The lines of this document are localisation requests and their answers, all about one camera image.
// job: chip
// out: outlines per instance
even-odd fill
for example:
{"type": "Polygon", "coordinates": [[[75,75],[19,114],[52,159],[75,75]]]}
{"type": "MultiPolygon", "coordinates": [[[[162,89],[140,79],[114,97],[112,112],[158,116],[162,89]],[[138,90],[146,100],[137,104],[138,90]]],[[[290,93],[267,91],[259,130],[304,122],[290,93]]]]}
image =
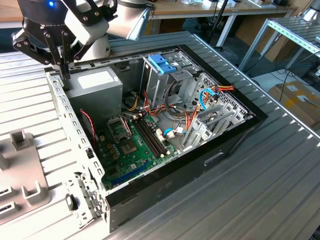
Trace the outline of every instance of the chip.
{"type": "Polygon", "coordinates": [[[106,170],[106,173],[109,175],[109,176],[111,176],[111,175],[113,175],[113,174],[116,174],[118,171],[117,171],[117,169],[115,168],[115,167],[110,167],[110,168],[108,168],[107,170],[106,170]]]}
{"type": "Polygon", "coordinates": [[[120,142],[119,146],[120,146],[122,152],[124,153],[124,155],[128,155],[128,154],[133,153],[138,150],[137,146],[132,141],[132,139],[128,139],[128,140],[124,140],[124,141],[120,142]]]}

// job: motherboard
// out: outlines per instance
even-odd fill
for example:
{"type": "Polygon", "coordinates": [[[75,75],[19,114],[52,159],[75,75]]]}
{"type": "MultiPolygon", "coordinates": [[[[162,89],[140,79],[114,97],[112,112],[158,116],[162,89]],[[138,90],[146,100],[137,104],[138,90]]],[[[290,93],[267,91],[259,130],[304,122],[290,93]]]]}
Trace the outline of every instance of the motherboard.
{"type": "Polygon", "coordinates": [[[138,119],[121,116],[98,128],[96,154],[106,172],[102,178],[106,189],[112,189],[178,154],[172,144],[158,139],[157,129],[148,114],[138,119]]]}

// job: cardboard box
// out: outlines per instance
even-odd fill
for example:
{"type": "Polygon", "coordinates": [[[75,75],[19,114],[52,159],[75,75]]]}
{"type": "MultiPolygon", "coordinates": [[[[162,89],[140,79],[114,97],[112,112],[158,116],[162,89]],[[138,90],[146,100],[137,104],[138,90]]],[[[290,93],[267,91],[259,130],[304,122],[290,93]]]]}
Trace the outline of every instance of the cardboard box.
{"type": "MultiPolygon", "coordinates": [[[[269,94],[279,101],[282,89],[283,84],[277,84],[269,90],[269,94]]],[[[320,129],[320,98],[301,82],[293,81],[285,84],[281,104],[315,131],[320,129]]]]}
{"type": "Polygon", "coordinates": [[[16,8],[16,9],[19,8],[19,4],[17,0],[0,0],[0,5],[16,8]]]}

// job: workbench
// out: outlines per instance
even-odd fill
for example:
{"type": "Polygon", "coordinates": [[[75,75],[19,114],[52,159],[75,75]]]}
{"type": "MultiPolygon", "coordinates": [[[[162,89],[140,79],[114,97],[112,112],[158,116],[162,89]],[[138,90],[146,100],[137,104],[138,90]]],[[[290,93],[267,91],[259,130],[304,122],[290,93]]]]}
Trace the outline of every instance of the workbench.
{"type": "Polygon", "coordinates": [[[245,54],[239,66],[240,70],[243,70],[246,67],[249,59],[251,58],[257,45],[266,33],[268,27],[274,29],[275,32],[264,47],[264,50],[261,53],[262,56],[266,51],[268,51],[270,47],[272,47],[275,39],[279,35],[283,35],[301,46],[300,50],[295,54],[295,56],[286,66],[287,69],[291,67],[291,65],[296,61],[296,59],[300,56],[304,49],[316,55],[317,57],[320,57],[320,43],[316,41],[316,37],[320,36],[320,21],[315,24],[305,21],[300,16],[271,18],[266,19],[264,24],[262,25],[259,33],[255,37],[252,45],[245,54]]]}
{"type": "Polygon", "coordinates": [[[5,239],[308,239],[320,225],[320,137],[202,39],[188,32],[110,41],[114,56],[186,44],[268,114],[228,159],[107,237],[103,220],[79,231],[62,181],[77,158],[58,120],[43,65],[0,54],[0,139],[33,134],[52,200],[0,226],[5,239]]]}
{"type": "MultiPolygon", "coordinates": [[[[204,7],[201,3],[196,5],[185,5],[180,1],[170,2],[158,0],[154,4],[154,16],[150,14],[149,19],[153,19],[152,32],[159,33],[159,28],[162,19],[183,19],[183,18],[198,18],[212,17],[215,13],[215,7],[204,7]]],[[[285,14],[285,17],[292,15],[296,7],[277,6],[275,8],[260,8],[246,0],[236,3],[235,7],[226,8],[222,16],[228,16],[224,29],[217,42],[217,46],[222,46],[230,32],[230,29],[237,16],[241,15],[261,15],[261,14],[285,14]]],[[[19,8],[12,8],[0,5],[0,29],[4,28],[21,28],[22,14],[19,8]]]]}

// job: yellow wire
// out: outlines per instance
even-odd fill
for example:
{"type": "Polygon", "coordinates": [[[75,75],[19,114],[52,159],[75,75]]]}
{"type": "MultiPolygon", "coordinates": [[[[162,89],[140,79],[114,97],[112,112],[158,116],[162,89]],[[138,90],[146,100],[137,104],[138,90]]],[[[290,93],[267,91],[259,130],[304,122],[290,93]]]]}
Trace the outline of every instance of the yellow wire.
{"type": "Polygon", "coordinates": [[[133,105],[133,107],[132,108],[130,108],[130,109],[128,109],[128,111],[129,112],[132,112],[133,110],[135,110],[136,108],[137,108],[137,105],[138,105],[138,96],[136,96],[136,98],[135,98],[135,103],[134,103],[134,105],[133,105]]]}

